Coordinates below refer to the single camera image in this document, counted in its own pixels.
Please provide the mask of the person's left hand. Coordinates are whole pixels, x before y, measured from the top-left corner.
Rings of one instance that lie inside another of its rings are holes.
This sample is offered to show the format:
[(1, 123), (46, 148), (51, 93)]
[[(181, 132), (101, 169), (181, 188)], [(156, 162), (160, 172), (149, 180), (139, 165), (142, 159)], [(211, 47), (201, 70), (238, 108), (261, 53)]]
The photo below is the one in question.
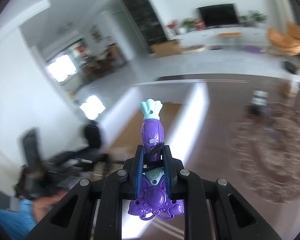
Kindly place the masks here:
[(34, 220), (39, 223), (65, 195), (66, 191), (61, 190), (49, 197), (40, 197), (32, 202), (32, 213)]

